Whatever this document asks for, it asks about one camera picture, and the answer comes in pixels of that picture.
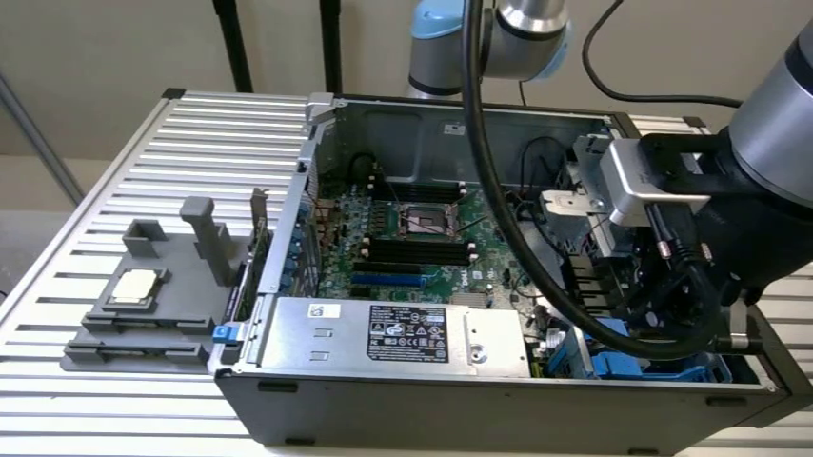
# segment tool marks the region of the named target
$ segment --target blue latch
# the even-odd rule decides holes
[[[225,345],[238,344],[238,332],[241,329],[233,326],[217,326],[213,332],[213,341]]]

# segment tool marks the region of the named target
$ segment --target cable connector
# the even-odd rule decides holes
[[[672,267],[684,271],[689,264],[705,264],[712,251],[700,241],[691,206],[685,203],[653,203],[645,210],[659,252]]]

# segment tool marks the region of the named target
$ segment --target white wall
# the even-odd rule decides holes
[[[318,0],[239,0],[255,88],[323,89]],[[414,0],[345,0],[349,93],[401,95]],[[699,115],[731,110],[629,105],[592,86],[578,53],[610,0],[570,0],[577,40],[564,68],[526,89],[533,105]],[[811,0],[629,0],[593,46],[608,84],[637,93],[747,97],[813,16]],[[169,86],[231,90],[210,0],[0,0],[0,70],[55,150],[111,159]],[[486,80],[485,99],[518,103],[517,85]],[[30,148],[6,113],[0,153]]]
[[[87,193],[111,162],[67,158],[66,165]],[[74,204],[34,154],[0,155],[0,211],[24,210],[71,212]]]

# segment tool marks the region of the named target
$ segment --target sticker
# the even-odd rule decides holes
[[[466,134],[466,126],[464,124],[444,124],[444,134],[464,136]]]
[[[342,305],[338,303],[311,303],[307,307],[307,317],[335,319],[342,314]]]
[[[445,308],[371,306],[369,329],[373,360],[449,363]]]

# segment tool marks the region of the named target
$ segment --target blue connector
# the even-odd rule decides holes
[[[213,341],[225,345],[238,344],[238,333],[241,328],[233,326],[217,326],[213,332]]]
[[[354,276],[351,276],[351,284],[363,284],[366,286],[424,288],[428,284],[428,280],[421,276],[412,276],[406,274],[354,274]]]

